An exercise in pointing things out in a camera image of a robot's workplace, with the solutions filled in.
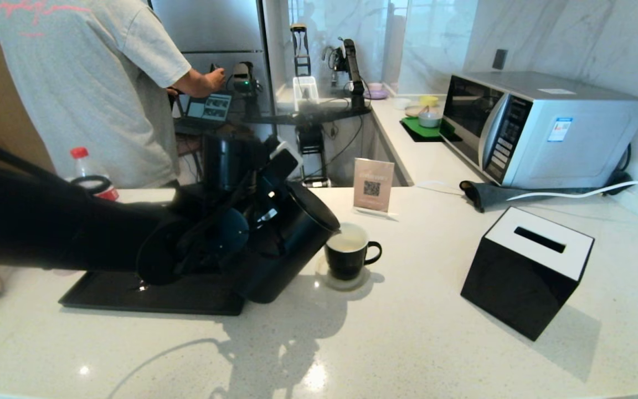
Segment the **person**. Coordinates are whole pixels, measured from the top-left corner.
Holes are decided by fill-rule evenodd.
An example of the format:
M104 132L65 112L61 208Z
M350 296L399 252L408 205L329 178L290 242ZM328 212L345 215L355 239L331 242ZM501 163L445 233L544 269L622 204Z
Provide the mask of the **person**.
M167 88L204 98L225 83L222 68L194 70L141 0L0 0L0 44L56 173L73 176L84 146L119 188L177 182Z

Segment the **plastic bottle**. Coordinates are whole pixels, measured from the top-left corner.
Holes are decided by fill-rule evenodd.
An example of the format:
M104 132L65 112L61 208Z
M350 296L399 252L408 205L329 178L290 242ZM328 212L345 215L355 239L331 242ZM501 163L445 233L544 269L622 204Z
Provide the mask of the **plastic bottle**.
M110 174L89 156L86 147L75 147L70 151L70 154L75 159L75 177L103 176L110 179ZM100 182L81 182L80 185L90 190L98 187ZM110 201L116 201L120 197L112 182L107 189L95 194L95 196Z

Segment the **man's hand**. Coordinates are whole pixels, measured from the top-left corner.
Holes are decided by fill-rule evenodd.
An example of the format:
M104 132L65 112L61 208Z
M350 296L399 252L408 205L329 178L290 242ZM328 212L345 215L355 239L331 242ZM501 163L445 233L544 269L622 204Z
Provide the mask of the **man's hand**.
M224 84L225 70L223 68L205 75L192 68L174 83L174 87L193 98L207 98L211 93L222 89Z

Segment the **oven mitt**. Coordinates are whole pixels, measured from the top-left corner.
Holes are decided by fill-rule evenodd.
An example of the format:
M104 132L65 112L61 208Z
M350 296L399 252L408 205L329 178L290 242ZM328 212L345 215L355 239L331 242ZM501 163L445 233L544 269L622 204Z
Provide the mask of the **oven mitt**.
M464 180L463 182L459 183L459 188L464 191L466 197L474 203L474 209L476 209L477 212L481 213L484 213L485 208L506 203L506 200L508 200L509 198L516 197L516 195L526 194L527 192L562 192L564 194L581 194L583 192L594 190L592 188L553 188L542 190L522 190L518 188L499 187L498 185L493 185L491 183L475 183L468 180ZM552 197L527 197L511 202L532 202L547 200L548 198Z

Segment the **white marble countertop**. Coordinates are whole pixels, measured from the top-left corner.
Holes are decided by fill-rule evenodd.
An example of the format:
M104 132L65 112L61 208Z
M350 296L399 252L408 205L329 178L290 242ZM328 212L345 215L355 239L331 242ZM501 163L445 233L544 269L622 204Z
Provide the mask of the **white marble countertop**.
M443 144L408 142L390 103L380 129L411 180L476 174ZM610 397L638 393L638 218L602 197L520 206L596 238L583 281L536 342L459 296L504 208L474 211L439 185L397 187L392 219L352 211L352 190L315 191L363 225L383 257L339 293L321 254L268 305L237 318L70 310L81 273L16 270L0 298L0 396ZM171 190L122 199L169 199Z

